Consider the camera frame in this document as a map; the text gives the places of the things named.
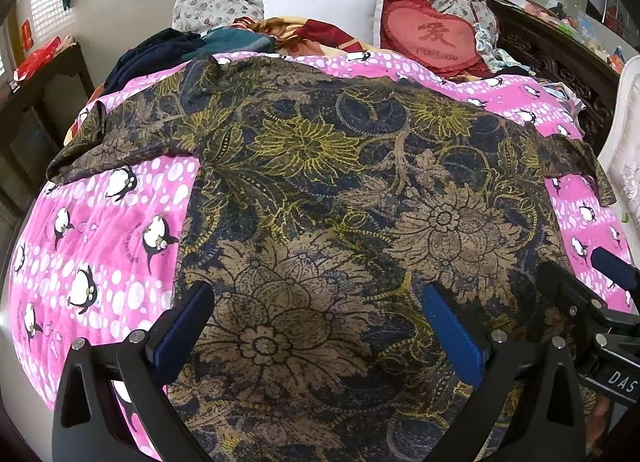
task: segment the wooden table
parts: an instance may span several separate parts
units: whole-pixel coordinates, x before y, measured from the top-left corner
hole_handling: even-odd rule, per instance
[[[43,128],[52,148],[56,152],[62,148],[62,140],[60,140],[42,100],[45,86],[54,77],[60,75],[79,76],[87,98],[94,93],[94,84],[84,62],[82,49],[79,44],[75,44],[60,52],[34,73],[29,80],[22,82],[20,88],[6,100],[4,105],[0,106],[0,156],[7,161],[11,169],[34,196],[38,194],[39,183],[29,176],[14,155],[10,145],[18,135],[24,112],[33,108],[36,119]],[[0,203],[3,203],[14,216],[24,217],[24,211],[11,200],[2,188],[0,188]]]

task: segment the heart-shaped pillow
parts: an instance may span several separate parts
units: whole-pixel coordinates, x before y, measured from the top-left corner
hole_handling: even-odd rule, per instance
[[[431,6],[410,0],[392,2],[385,5],[382,24],[393,48],[436,73],[450,76],[480,60],[474,28]]]

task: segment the teal cloth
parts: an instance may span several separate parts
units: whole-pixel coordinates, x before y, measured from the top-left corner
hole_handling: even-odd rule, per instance
[[[275,39],[271,36],[233,27],[214,28],[207,32],[202,40],[205,43],[204,47],[183,55],[184,61],[203,54],[223,54],[226,52],[264,52],[269,54],[274,52],[276,47]]]

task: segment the bed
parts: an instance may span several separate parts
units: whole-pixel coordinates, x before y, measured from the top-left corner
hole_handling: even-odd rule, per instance
[[[497,35],[483,3],[433,1]],[[174,27],[244,15],[259,0],[177,0]],[[425,280],[515,335],[564,331],[532,286],[543,259],[633,310],[588,261],[598,244],[630,263],[635,230],[567,96],[367,54],[217,54],[87,105],[9,274],[15,350],[50,407],[73,339],[149,329],[204,280],[218,305],[168,394],[216,460],[421,460],[470,391],[419,311]]]

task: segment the plastic bag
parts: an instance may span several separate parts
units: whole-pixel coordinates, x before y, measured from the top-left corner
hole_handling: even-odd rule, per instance
[[[56,54],[56,49],[60,44],[60,38],[55,37],[46,45],[34,50],[33,53],[24,60],[24,63],[18,66],[14,72],[14,80],[20,82],[21,80],[30,79],[34,73],[53,59],[53,56]]]

